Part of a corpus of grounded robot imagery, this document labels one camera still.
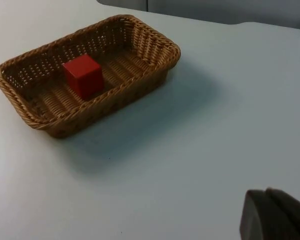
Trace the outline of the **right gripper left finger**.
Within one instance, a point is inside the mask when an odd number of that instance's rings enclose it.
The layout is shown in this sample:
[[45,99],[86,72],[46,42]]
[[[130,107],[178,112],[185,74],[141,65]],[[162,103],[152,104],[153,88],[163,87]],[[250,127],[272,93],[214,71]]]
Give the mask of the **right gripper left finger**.
[[255,189],[245,194],[239,232],[242,240],[300,240],[287,215],[265,191]]

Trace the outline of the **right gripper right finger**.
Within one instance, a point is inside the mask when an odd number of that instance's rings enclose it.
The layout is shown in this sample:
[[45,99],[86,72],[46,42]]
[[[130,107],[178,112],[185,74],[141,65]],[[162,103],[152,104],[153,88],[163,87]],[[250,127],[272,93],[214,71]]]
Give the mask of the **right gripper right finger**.
[[268,188],[265,193],[286,215],[291,225],[300,234],[300,201],[280,189]]

